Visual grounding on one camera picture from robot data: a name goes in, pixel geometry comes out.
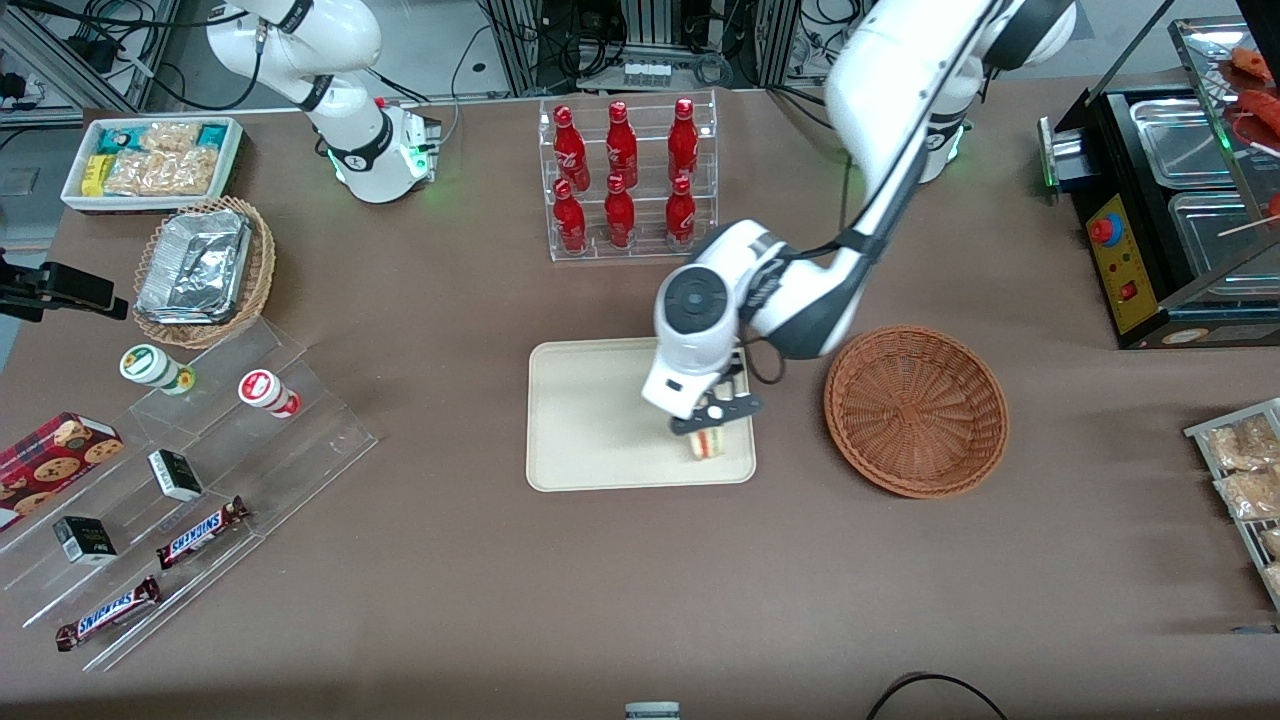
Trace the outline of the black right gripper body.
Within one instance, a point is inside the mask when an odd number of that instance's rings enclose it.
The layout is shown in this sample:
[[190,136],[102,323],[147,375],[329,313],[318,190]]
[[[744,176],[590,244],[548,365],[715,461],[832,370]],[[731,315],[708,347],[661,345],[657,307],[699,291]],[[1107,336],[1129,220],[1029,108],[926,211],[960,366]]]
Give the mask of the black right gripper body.
[[45,305],[38,283],[45,275],[44,264],[15,265],[1,251],[1,314],[20,322],[41,323]]

